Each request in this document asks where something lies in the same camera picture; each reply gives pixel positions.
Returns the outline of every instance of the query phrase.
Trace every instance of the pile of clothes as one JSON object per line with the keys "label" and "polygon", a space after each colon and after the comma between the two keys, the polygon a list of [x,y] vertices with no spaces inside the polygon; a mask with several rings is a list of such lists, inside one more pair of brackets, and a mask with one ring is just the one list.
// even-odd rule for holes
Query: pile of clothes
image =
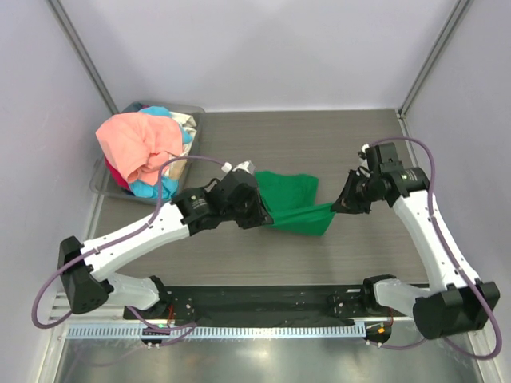
{"label": "pile of clothes", "polygon": [[[149,106],[112,116],[96,131],[96,137],[116,183],[137,197],[155,199],[161,165],[190,152],[195,127],[193,116]],[[185,162],[176,161],[164,170],[163,199],[176,194]]]}

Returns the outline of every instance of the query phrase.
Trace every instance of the red cloth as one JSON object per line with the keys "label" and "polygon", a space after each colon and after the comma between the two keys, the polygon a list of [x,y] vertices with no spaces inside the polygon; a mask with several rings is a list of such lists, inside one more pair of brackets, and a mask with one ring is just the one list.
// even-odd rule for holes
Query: red cloth
{"label": "red cloth", "polygon": [[116,182],[117,185],[119,185],[121,188],[124,188],[126,190],[129,190],[129,185],[126,182],[124,178],[122,178],[121,174],[115,169],[112,164],[106,159],[105,157],[105,163],[106,167],[110,170],[110,173],[112,174],[113,180]]}

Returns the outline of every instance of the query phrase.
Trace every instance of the green fabric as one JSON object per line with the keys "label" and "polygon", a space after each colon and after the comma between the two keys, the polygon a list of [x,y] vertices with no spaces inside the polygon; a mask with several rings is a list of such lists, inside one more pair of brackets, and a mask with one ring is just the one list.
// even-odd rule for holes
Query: green fabric
{"label": "green fabric", "polygon": [[318,179],[308,174],[285,176],[256,172],[259,192],[271,217],[272,228],[306,235],[323,235],[335,213],[332,203],[314,205]]}

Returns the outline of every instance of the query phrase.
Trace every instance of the orange cloth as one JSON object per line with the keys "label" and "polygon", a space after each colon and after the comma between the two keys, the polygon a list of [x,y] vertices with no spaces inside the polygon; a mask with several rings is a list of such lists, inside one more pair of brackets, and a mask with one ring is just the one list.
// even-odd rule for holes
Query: orange cloth
{"label": "orange cloth", "polygon": [[140,180],[153,186],[168,155],[183,152],[179,124],[145,113],[116,114],[96,131],[96,137],[106,159],[129,184]]}

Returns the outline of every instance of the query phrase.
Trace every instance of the gray plastic basket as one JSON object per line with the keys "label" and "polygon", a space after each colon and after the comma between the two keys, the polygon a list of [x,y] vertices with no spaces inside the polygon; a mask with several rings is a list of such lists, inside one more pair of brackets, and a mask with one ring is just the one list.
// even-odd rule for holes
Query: gray plastic basket
{"label": "gray plastic basket", "polygon": [[[206,119],[205,119],[205,111],[204,109],[197,107],[197,106],[190,106],[190,105],[178,105],[178,104],[169,104],[164,102],[154,102],[154,101],[138,101],[143,105],[150,105],[150,106],[164,106],[170,111],[173,112],[179,112],[184,114],[190,114],[195,119],[195,122],[197,123],[196,131],[197,134],[195,136],[195,139],[192,144],[192,148],[190,149],[190,155],[198,155],[199,154],[199,146],[200,146],[200,134],[202,130],[204,129],[204,126],[206,125]],[[186,178],[188,177],[188,172],[190,171],[190,167],[192,166],[193,161],[187,161],[183,173],[181,174],[181,177],[179,178],[179,189],[177,192],[180,192],[181,189],[184,186],[184,183],[186,181]],[[150,203],[155,204],[155,199],[149,199],[149,198],[141,198],[136,197],[134,195],[130,195],[128,191],[121,188],[119,185],[116,184],[115,180],[110,175],[110,172],[108,168],[106,167],[105,158],[101,157],[98,159],[94,165],[94,174],[93,178],[90,180],[90,190],[93,192],[99,194],[99,195],[105,195],[108,197],[113,198],[120,198],[120,199],[129,199],[132,201],[139,201],[142,203]]]}

